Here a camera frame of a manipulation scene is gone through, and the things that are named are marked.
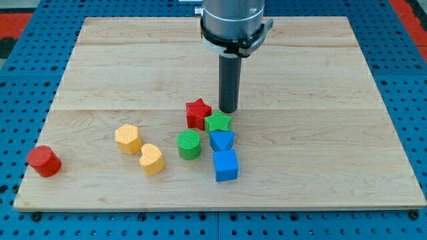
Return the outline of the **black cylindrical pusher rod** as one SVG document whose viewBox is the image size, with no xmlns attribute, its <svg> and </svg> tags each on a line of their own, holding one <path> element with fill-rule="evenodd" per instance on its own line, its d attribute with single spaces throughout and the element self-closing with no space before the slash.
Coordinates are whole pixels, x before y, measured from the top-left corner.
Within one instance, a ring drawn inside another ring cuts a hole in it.
<svg viewBox="0 0 427 240">
<path fill-rule="evenodd" d="M 238 108 L 241 66 L 241 58 L 219 56 L 219 108 L 224 113 Z"/>
</svg>

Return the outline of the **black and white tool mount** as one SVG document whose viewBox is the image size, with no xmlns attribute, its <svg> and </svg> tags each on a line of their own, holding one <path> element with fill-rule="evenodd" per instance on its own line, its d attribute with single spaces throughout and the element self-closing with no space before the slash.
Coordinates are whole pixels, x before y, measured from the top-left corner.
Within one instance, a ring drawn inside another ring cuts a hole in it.
<svg viewBox="0 0 427 240">
<path fill-rule="evenodd" d="M 247 58 L 262 46 L 268 31 L 273 27 L 274 20 L 269 19 L 260 25 L 252 35 L 243 39 L 224 39 L 210 33 L 200 20 L 201 38 L 203 44 L 211 51 L 227 58 Z"/>
</svg>

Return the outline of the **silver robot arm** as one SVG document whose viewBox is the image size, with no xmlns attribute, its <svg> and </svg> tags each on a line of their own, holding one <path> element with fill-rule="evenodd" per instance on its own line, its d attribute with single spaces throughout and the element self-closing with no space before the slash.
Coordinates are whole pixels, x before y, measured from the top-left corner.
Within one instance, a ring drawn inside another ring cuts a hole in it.
<svg viewBox="0 0 427 240">
<path fill-rule="evenodd" d="M 200 19 L 203 44 L 219 57 L 219 109 L 238 108 L 242 59 L 259 49 L 272 19 L 263 22 L 264 0 L 204 0 Z"/>
</svg>

